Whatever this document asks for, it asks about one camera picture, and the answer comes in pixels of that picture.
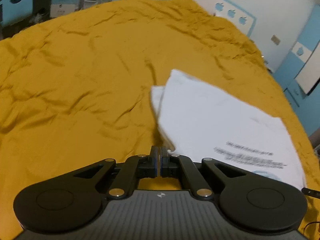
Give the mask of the white printed t-shirt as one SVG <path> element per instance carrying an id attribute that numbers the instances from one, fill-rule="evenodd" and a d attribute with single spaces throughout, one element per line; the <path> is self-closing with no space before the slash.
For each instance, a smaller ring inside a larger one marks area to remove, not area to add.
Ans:
<path id="1" fill-rule="evenodd" d="M 195 162 L 213 158 L 243 170 L 306 187 L 292 139 L 275 118 L 180 70 L 152 86 L 150 101 L 164 145 Z"/>

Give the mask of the mustard yellow bedspread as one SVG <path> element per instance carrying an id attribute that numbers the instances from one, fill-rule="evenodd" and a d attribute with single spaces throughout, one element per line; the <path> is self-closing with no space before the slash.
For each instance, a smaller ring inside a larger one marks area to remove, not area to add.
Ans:
<path id="1" fill-rule="evenodd" d="M 252 40 L 193 0 L 119 0 L 1 41 L 1 239 L 21 232 L 12 205 L 28 185 L 161 144 L 149 91 L 172 69 L 281 118 L 319 189 L 308 136 Z"/>

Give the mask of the blue white wardrobe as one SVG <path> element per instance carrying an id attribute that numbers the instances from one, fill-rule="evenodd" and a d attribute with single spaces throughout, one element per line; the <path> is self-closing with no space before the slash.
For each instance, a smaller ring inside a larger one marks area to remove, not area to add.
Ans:
<path id="1" fill-rule="evenodd" d="M 280 67 L 273 74 L 307 135 L 319 129 L 320 7 L 316 5 Z"/>

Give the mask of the blue cutout furniture panel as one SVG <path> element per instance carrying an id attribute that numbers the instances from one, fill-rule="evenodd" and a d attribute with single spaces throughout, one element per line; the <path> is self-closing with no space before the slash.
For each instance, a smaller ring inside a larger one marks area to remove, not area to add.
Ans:
<path id="1" fill-rule="evenodd" d="M 33 13 L 33 0 L 1 0 L 2 27 L 15 24 Z"/>

